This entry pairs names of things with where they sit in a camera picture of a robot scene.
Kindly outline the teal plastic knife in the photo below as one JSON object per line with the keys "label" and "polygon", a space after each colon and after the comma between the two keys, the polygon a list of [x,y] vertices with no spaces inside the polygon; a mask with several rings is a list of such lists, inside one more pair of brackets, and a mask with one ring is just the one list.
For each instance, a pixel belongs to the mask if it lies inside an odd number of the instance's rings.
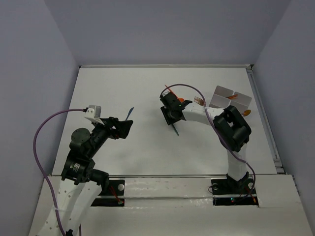
{"label": "teal plastic knife", "polygon": [[174,131],[175,131],[175,133],[177,134],[177,136],[179,136],[179,133],[178,133],[178,131],[177,131],[175,125],[172,124],[171,126],[172,126],[172,128],[174,129]]}

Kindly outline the copper metal fork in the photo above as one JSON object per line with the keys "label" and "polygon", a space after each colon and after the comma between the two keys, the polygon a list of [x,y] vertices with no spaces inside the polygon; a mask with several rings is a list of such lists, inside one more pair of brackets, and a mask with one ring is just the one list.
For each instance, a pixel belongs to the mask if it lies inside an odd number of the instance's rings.
{"label": "copper metal fork", "polygon": [[199,98],[199,97],[195,96],[193,101],[195,103],[199,104],[200,106],[204,106],[204,101],[203,101],[202,98]]}

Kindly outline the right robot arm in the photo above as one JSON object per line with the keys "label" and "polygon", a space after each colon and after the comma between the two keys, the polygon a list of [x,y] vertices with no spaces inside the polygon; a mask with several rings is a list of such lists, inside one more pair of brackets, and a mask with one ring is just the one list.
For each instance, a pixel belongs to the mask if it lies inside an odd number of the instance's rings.
{"label": "right robot arm", "polygon": [[160,108],[166,123],[195,121],[213,128],[222,145],[227,149],[228,172],[227,189],[237,193],[245,186],[248,177],[248,163],[243,150],[249,142],[251,128],[234,106],[212,108],[202,106],[190,100],[180,101],[171,92],[160,95],[163,106]]}

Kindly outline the copper metal spoon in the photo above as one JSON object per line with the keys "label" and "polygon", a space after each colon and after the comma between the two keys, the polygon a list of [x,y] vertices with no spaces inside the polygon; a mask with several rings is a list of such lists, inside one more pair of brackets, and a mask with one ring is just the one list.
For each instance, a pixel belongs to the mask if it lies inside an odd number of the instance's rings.
{"label": "copper metal spoon", "polygon": [[243,115],[244,117],[246,117],[246,116],[248,116],[250,113],[251,113],[251,110],[245,110],[245,111],[242,113],[242,115]]}

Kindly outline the blue plastic knife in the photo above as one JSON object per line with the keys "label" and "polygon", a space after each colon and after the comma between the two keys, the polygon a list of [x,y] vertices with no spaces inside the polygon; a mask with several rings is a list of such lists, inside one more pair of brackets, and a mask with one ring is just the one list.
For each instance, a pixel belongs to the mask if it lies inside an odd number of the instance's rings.
{"label": "blue plastic knife", "polygon": [[131,115],[131,113],[132,113],[133,109],[134,109],[134,107],[131,107],[131,108],[130,108],[130,110],[129,110],[129,112],[128,112],[128,114],[127,114],[127,116],[126,116],[126,119],[125,119],[125,120],[128,120],[128,118],[130,117],[130,115]]}

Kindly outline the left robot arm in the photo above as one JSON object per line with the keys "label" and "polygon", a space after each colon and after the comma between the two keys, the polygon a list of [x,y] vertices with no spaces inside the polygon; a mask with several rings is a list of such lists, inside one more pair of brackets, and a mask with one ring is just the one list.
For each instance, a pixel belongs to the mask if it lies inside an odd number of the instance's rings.
{"label": "left robot arm", "polygon": [[109,191],[118,206],[124,204],[110,184],[109,174],[94,168],[93,157],[107,139],[125,139],[133,121],[109,117],[93,125],[92,131],[78,128],[71,135],[57,198],[39,236],[76,235],[87,209],[99,194]]}

